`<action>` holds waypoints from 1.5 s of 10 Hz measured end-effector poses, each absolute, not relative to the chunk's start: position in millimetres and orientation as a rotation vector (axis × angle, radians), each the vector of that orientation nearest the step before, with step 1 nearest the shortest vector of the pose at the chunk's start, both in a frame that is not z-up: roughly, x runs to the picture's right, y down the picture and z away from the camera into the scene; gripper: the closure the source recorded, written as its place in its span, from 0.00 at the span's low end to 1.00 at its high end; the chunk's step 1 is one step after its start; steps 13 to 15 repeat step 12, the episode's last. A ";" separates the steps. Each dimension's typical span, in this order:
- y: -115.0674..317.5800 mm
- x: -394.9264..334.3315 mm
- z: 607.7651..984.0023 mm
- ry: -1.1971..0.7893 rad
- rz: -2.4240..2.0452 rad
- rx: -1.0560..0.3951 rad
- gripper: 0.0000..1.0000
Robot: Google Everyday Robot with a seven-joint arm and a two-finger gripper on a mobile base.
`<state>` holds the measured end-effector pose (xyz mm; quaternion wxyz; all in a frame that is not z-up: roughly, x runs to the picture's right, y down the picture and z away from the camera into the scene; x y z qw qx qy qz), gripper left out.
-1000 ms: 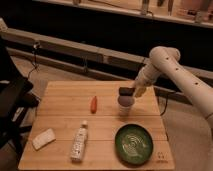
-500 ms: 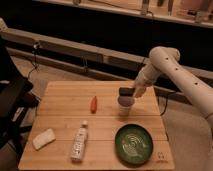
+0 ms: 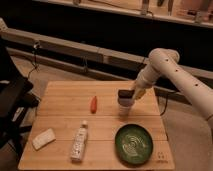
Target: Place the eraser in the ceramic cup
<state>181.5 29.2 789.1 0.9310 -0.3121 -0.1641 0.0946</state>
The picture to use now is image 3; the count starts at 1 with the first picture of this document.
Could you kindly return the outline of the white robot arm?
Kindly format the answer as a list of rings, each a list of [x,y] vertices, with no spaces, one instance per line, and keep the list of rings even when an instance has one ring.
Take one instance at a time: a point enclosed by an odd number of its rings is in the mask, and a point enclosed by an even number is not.
[[[141,98],[161,77],[167,77],[185,98],[199,111],[213,130],[213,89],[181,68],[176,50],[155,48],[149,55],[149,63],[142,69],[132,89],[134,99]]]

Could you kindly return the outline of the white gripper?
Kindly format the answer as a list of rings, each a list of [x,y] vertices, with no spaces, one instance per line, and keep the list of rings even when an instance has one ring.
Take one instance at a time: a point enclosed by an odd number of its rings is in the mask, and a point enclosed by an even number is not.
[[[134,94],[133,99],[139,100],[146,93],[145,89],[151,88],[156,81],[161,77],[161,74],[156,71],[150,64],[146,65],[137,75],[133,84]]]

